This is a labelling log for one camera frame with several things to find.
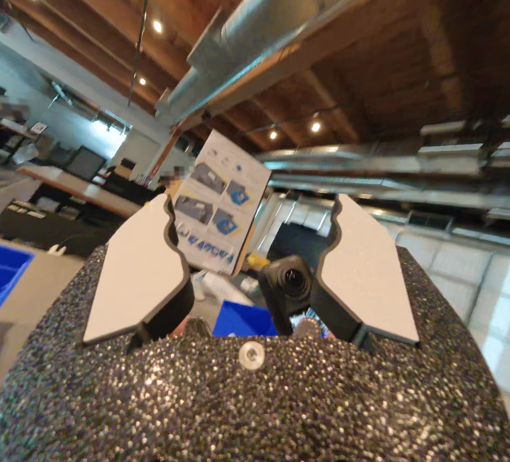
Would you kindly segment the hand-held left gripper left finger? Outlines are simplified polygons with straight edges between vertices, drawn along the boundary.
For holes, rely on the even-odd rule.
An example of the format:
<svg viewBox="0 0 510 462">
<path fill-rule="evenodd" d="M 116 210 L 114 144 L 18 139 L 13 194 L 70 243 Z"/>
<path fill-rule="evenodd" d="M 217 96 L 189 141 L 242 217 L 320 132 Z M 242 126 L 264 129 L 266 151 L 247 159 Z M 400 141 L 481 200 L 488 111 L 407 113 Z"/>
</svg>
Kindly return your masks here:
<svg viewBox="0 0 510 462">
<path fill-rule="evenodd" d="M 83 344 L 132 333 L 131 344 L 142 345 L 184 334 L 195 297 L 188 262 L 177 245 L 167 194 L 116 231 L 107 243 Z"/>
</svg>

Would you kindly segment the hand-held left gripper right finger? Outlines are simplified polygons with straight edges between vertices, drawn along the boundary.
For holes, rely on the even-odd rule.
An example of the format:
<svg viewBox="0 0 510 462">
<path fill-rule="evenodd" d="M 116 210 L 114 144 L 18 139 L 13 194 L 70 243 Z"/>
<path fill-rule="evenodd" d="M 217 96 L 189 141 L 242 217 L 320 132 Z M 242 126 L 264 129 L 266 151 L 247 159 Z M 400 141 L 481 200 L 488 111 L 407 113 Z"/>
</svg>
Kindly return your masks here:
<svg viewBox="0 0 510 462">
<path fill-rule="evenodd" d="M 333 336 L 361 347 L 369 334 L 420 343 L 402 267 L 387 230 L 346 194 L 331 212 L 311 308 Z"/>
</svg>

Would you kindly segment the blue plastic bin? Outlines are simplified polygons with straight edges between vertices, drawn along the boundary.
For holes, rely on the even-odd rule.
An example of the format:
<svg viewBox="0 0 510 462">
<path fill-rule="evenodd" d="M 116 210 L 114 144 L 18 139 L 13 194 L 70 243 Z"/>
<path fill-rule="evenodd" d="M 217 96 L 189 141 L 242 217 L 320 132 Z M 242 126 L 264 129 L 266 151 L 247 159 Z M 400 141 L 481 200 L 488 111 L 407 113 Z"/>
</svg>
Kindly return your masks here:
<svg viewBox="0 0 510 462">
<path fill-rule="evenodd" d="M 216 338 L 276 337 L 278 333 L 266 308 L 224 300 L 212 335 Z"/>
<path fill-rule="evenodd" d="M 1 244 L 1 306 L 27 270 L 35 254 Z"/>
</svg>

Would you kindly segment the white monitor stand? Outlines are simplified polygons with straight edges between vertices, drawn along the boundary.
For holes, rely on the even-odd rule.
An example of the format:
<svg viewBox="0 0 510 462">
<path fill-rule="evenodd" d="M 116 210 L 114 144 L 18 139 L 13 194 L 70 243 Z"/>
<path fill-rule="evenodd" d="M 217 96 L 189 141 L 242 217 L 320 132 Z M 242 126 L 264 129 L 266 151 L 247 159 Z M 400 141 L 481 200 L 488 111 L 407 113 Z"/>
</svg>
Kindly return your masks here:
<svg viewBox="0 0 510 462">
<path fill-rule="evenodd" d="M 221 306 L 224 301 L 246 306 L 254 306 L 254 302 L 241 292 L 226 277 L 211 271 L 201 270 L 192 274 L 191 282 L 198 301 L 213 301 Z"/>
</svg>

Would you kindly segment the wooden top office desk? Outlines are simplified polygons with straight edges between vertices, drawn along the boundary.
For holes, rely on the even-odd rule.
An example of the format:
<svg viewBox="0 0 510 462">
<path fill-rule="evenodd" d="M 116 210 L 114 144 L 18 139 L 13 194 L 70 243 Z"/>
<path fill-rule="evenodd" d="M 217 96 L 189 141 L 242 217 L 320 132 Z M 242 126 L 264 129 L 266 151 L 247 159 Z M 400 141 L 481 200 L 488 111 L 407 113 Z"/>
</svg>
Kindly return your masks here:
<svg viewBox="0 0 510 462">
<path fill-rule="evenodd" d="M 26 165 L 20 166 L 17 172 L 124 219 L 130 218 L 142 208 L 54 166 Z"/>
</svg>

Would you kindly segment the black flat panel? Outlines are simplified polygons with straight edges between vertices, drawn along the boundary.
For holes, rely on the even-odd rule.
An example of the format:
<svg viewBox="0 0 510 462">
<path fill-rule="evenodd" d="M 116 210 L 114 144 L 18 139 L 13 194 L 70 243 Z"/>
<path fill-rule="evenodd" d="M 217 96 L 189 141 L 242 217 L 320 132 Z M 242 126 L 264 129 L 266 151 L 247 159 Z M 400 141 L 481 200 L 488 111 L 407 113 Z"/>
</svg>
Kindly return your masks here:
<svg viewBox="0 0 510 462">
<path fill-rule="evenodd" d="M 69 219 L 59 213 L 11 202 L 1 212 L 1 238 L 42 250 L 65 248 L 66 255 L 89 257 L 121 227 L 121 218 Z"/>
</svg>

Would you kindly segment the printed instruction poster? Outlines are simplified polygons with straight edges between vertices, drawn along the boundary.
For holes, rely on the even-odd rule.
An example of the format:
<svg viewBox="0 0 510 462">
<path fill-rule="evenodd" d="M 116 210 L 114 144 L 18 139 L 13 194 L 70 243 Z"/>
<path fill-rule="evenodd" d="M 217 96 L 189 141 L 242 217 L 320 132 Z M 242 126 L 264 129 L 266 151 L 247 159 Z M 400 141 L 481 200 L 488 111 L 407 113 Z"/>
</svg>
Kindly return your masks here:
<svg viewBox="0 0 510 462">
<path fill-rule="evenodd" d="M 200 269 L 232 276 L 271 171 L 213 130 L 172 199 L 180 251 Z"/>
</svg>

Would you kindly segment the black computer monitor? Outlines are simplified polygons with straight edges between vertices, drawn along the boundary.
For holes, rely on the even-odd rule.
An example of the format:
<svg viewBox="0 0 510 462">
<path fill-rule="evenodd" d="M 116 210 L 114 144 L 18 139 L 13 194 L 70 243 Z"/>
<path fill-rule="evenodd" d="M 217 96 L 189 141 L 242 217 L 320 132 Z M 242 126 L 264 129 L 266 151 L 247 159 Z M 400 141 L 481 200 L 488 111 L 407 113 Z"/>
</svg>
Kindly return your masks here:
<svg viewBox="0 0 510 462">
<path fill-rule="evenodd" d="M 107 159 L 103 156 L 85 146 L 80 146 L 68 160 L 63 170 L 90 183 L 106 162 Z"/>
</svg>

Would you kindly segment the black ceiling rod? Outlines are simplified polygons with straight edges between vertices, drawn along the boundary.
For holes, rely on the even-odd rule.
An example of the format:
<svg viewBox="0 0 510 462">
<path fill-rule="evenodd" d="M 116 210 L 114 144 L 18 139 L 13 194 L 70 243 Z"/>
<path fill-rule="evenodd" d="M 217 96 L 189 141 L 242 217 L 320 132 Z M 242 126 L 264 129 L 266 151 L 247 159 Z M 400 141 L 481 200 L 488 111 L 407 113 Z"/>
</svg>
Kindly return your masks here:
<svg viewBox="0 0 510 462">
<path fill-rule="evenodd" d="M 147 20 L 148 3 L 149 3 L 149 0 L 143 0 L 142 12 L 141 12 L 141 16 L 140 16 L 138 40 L 136 43 L 136 51 L 135 51 L 135 57 L 134 57 L 133 67 L 132 67 L 129 95 L 127 98 L 127 106 L 128 107 L 131 107 L 131 101 L 133 98 L 135 80 L 137 79 L 137 75 L 138 75 L 138 65 L 139 65 L 141 54 L 142 54 L 142 43 L 143 43 L 143 37 L 144 37 L 144 33 L 145 33 L 145 26 L 146 26 L 146 20 Z"/>
</svg>

